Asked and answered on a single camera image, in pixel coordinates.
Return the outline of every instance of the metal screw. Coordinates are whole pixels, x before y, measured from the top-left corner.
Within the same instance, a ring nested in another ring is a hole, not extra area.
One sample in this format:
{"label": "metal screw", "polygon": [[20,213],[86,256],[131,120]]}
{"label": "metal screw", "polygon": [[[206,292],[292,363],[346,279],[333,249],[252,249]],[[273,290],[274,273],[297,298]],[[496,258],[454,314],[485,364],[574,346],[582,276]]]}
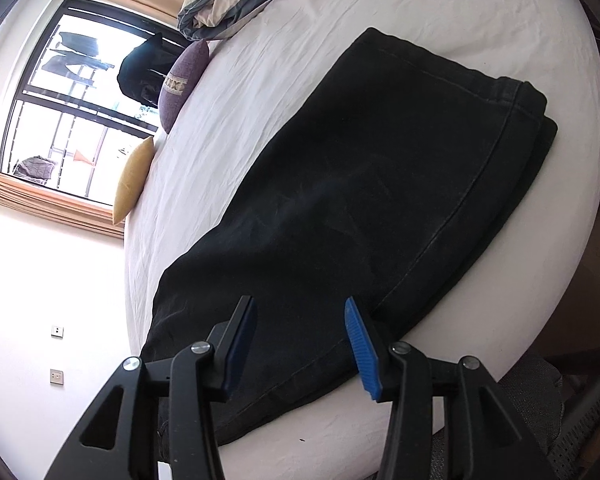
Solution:
{"label": "metal screw", "polygon": [[467,357],[462,358],[462,366],[469,370],[477,370],[480,368],[480,360],[477,357],[468,355]]}
{"label": "metal screw", "polygon": [[122,367],[127,372],[135,370],[139,366],[140,366],[140,359],[138,359],[137,357],[129,357],[128,359],[125,360],[125,362],[122,363]]}
{"label": "metal screw", "polygon": [[391,345],[391,350],[400,355],[408,354],[411,351],[411,345],[404,341],[396,341]]}
{"label": "metal screw", "polygon": [[206,354],[209,350],[211,350],[211,345],[206,341],[198,341],[191,345],[191,351],[194,354]]}

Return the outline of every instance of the electrical outlet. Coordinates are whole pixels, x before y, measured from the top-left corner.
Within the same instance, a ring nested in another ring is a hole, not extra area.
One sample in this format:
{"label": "electrical outlet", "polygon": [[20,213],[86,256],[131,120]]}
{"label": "electrical outlet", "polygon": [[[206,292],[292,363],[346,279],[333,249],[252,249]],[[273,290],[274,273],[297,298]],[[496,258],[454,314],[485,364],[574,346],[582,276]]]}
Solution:
{"label": "electrical outlet", "polygon": [[62,370],[51,370],[50,380],[52,384],[64,384],[64,372]]}

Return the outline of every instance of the black jeans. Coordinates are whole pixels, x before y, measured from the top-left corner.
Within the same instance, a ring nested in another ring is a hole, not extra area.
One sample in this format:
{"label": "black jeans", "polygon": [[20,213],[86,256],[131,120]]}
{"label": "black jeans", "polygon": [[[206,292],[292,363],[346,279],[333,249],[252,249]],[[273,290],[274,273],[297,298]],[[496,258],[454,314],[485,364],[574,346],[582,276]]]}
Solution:
{"label": "black jeans", "polygon": [[240,387],[216,406],[219,441],[333,390],[356,373],[345,299],[362,298],[395,337],[419,322],[532,183],[557,129],[545,105],[528,82],[367,30],[219,225],[164,271],[142,357],[205,338],[251,294],[258,328]]}
{"label": "black jeans", "polygon": [[77,75],[73,70],[71,70],[67,66],[68,58],[67,56],[53,56],[49,61],[47,61],[42,67],[42,70],[46,70],[47,72],[51,72],[53,74],[61,75],[62,77],[66,77],[75,81],[77,83],[83,84],[85,86],[93,86],[93,79],[88,79],[86,77],[82,77]]}
{"label": "black jeans", "polygon": [[76,34],[75,32],[60,32],[62,44],[75,50],[85,56],[96,57],[99,54],[98,40],[84,34]]}
{"label": "black jeans", "polygon": [[72,52],[71,50],[58,50],[56,48],[50,48],[49,50],[61,54],[64,57],[64,64],[67,66],[84,65],[96,70],[108,70],[109,68],[115,67],[115,65],[112,65],[111,63],[105,63],[99,59],[95,59],[94,57],[78,54],[77,52]]}

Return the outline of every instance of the yellow pillow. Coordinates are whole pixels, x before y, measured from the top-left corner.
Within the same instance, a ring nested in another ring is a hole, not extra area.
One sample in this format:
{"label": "yellow pillow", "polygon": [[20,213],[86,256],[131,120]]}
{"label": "yellow pillow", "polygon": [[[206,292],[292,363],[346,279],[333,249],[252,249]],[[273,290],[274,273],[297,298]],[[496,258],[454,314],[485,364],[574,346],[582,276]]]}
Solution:
{"label": "yellow pillow", "polygon": [[113,225],[122,222],[136,206],[154,160],[154,138],[147,137],[138,144],[126,160],[125,169],[120,174],[116,199],[113,202]]}

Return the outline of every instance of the mattress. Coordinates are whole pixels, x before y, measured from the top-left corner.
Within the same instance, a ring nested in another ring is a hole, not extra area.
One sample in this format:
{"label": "mattress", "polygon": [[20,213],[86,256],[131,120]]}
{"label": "mattress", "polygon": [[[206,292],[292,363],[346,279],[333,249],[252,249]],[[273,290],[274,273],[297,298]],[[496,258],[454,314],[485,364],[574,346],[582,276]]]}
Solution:
{"label": "mattress", "polygon": [[[600,196],[600,58],[578,0],[273,0],[218,45],[126,223],[126,309],[138,353],[158,280],[218,224],[244,175],[368,27],[487,75],[530,81],[558,135],[534,184],[462,280],[405,337],[477,355],[502,377],[551,315]],[[221,448],[231,479],[359,480],[378,469],[390,406],[358,380]],[[434,410],[436,427],[442,412]]]}

